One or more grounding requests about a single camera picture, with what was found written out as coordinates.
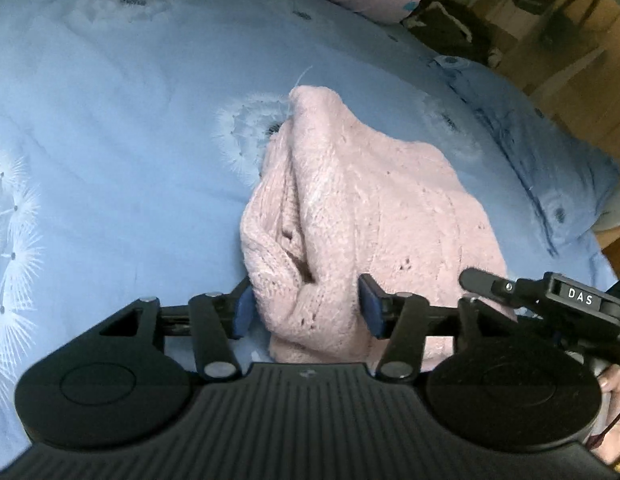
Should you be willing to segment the person's right hand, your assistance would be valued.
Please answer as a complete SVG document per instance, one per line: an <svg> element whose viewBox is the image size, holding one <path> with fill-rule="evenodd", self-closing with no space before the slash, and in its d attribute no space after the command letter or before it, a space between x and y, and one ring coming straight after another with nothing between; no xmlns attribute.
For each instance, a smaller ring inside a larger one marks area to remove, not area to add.
<svg viewBox="0 0 620 480"><path fill-rule="evenodd" d="M593 453L607 465L620 462L620 366L613 364L598 376L602 393L610 394L610 411L606 425L610 426L603 442Z"/></svg>

